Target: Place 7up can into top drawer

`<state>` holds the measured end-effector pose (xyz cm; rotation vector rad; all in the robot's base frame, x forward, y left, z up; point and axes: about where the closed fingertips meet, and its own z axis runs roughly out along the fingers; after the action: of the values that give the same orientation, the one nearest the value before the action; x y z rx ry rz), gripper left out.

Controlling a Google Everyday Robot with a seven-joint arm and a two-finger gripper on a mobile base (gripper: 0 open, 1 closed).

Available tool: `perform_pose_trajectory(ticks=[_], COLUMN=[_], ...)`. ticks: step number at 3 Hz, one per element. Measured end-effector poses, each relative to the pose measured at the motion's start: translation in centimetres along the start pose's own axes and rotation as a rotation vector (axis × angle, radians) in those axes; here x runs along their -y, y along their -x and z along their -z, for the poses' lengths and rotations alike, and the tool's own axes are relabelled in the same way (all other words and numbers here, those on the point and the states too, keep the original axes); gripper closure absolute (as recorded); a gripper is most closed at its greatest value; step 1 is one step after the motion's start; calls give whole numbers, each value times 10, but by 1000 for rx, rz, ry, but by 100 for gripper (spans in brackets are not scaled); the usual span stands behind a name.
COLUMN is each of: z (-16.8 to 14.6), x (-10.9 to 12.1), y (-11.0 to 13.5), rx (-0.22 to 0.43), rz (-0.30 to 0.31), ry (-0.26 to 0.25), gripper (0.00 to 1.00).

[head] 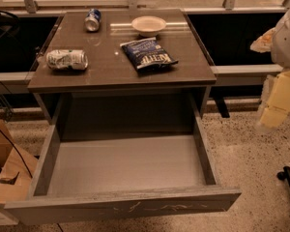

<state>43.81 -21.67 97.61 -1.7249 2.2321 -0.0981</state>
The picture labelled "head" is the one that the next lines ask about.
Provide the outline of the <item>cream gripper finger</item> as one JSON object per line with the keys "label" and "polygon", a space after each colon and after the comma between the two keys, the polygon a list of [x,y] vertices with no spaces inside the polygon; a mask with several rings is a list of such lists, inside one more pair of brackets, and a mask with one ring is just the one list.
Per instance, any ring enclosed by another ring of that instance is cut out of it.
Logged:
{"label": "cream gripper finger", "polygon": [[290,70],[277,76],[268,75],[263,84],[257,111],[258,129],[279,127],[290,113]]}
{"label": "cream gripper finger", "polygon": [[260,36],[257,40],[255,40],[251,45],[250,49],[255,52],[265,53],[271,51],[273,34],[275,32],[275,28],[269,29],[262,36]]}

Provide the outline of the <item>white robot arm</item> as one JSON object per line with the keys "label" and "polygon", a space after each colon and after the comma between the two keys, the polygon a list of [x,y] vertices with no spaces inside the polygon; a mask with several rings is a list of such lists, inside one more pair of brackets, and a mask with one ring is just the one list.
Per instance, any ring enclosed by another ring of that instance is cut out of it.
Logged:
{"label": "white robot arm", "polygon": [[259,53],[270,52],[272,61],[282,67],[281,73],[268,75],[264,81],[257,111],[256,128],[271,131],[278,128],[290,113],[290,9],[274,28],[255,40],[250,49]]}

